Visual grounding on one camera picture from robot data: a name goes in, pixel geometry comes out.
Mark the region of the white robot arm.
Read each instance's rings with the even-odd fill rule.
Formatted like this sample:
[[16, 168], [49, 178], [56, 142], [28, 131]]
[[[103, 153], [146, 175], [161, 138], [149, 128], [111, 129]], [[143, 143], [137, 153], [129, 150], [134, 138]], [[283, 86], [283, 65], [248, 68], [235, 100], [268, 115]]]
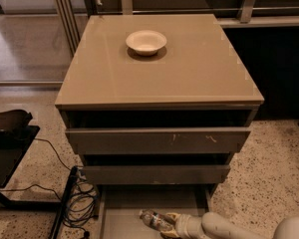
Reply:
[[263, 237], [251, 230], [235, 225], [215, 212], [201, 217], [189, 214], [168, 213], [174, 224], [162, 234], [179, 239], [299, 239], [299, 217], [284, 218], [271, 238]]

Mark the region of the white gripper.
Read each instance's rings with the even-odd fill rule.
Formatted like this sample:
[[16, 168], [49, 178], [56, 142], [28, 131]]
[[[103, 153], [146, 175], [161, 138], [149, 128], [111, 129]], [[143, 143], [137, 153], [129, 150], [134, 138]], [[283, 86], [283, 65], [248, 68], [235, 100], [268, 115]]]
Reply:
[[175, 230], [162, 230], [160, 236], [163, 239], [202, 239], [203, 229], [201, 226], [201, 218], [194, 217], [189, 214], [167, 213], [168, 219], [175, 224]]

